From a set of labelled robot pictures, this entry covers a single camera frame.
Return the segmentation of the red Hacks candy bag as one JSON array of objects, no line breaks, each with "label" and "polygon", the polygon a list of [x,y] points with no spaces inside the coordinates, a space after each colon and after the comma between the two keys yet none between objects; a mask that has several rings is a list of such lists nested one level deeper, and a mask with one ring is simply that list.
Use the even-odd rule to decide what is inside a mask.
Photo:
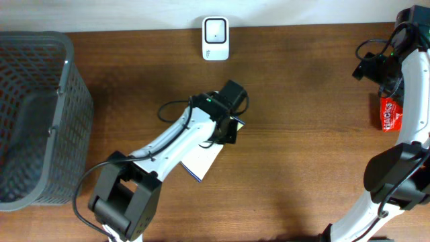
[{"label": "red Hacks candy bag", "polygon": [[392,98],[380,98],[380,120],[384,132],[400,131],[403,108]]}]

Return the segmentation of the yellow snack bag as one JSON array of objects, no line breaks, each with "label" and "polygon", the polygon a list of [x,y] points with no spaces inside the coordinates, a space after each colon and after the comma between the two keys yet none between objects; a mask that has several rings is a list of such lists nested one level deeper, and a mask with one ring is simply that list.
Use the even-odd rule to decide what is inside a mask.
[{"label": "yellow snack bag", "polygon": [[[236,116],[230,116],[229,118],[238,120],[238,131],[245,125],[245,123]],[[192,177],[198,182],[201,182],[224,145],[227,144],[218,144],[210,141],[210,138],[208,138],[187,153],[180,161],[180,164]]]}]

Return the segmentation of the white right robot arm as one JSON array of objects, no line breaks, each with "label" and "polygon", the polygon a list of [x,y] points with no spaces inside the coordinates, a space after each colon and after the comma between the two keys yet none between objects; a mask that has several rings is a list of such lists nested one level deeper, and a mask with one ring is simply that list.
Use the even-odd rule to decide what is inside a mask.
[{"label": "white right robot arm", "polygon": [[396,16],[383,51],[358,56],[353,77],[379,85],[378,95],[402,108],[395,145],[366,166],[364,192],[317,241],[372,241],[388,221],[429,203],[429,8],[414,5]]}]

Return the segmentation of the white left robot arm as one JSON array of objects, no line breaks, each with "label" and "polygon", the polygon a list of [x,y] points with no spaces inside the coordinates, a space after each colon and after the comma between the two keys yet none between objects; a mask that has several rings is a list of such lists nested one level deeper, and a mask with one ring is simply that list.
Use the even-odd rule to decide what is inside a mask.
[{"label": "white left robot arm", "polygon": [[178,165],[209,168],[243,126],[239,108],[249,105],[245,88],[227,81],[220,91],[186,100],[184,113],[154,141],[129,155],[112,153],[101,170],[88,208],[109,241],[142,241],[159,202],[163,181]]}]

